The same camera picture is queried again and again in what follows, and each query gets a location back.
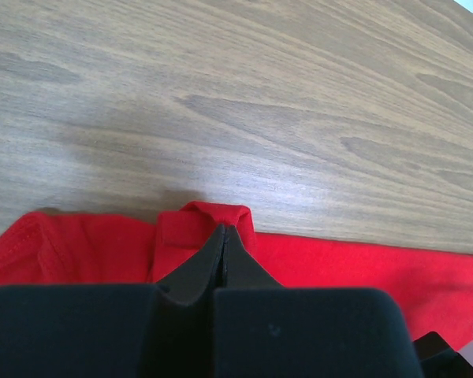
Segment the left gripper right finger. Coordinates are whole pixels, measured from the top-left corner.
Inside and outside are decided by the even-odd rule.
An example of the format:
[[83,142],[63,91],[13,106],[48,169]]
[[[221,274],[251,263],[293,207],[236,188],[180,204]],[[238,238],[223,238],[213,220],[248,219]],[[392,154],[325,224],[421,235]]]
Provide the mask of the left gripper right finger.
[[226,231],[214,292],[216,377],[421,377],[399,306],[367,287],[278,284]]

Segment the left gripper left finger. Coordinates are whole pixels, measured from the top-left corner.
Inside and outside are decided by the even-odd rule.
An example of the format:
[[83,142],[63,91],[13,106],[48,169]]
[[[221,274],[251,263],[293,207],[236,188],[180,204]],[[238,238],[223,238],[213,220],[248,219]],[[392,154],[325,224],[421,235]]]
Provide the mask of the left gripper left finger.
[[0,287],[0,377],[207,377],[225,228],[156,284]]

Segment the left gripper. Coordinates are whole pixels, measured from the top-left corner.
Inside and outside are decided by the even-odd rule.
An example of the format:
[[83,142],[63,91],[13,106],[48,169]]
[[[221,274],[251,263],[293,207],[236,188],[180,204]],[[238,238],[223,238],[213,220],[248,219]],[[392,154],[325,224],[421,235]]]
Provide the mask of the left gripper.
[[437,332],[414,342],[425,377],[473,377],[473,340],[455,351]]

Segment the bright red t shirt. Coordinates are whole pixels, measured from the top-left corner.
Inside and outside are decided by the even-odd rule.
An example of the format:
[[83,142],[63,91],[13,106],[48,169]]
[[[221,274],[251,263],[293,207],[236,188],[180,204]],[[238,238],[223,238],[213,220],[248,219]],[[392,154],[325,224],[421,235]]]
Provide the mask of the bright red t shirt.
[[190,202],[153,224],[27,213],[0,236],[0,285],[152,283],[219,224],[235,226],[250,255],[287,287],[375,287],[398,303],[413,337],[436,331],[455,348],[472,339],[472,255],[261,233],[246,206]]

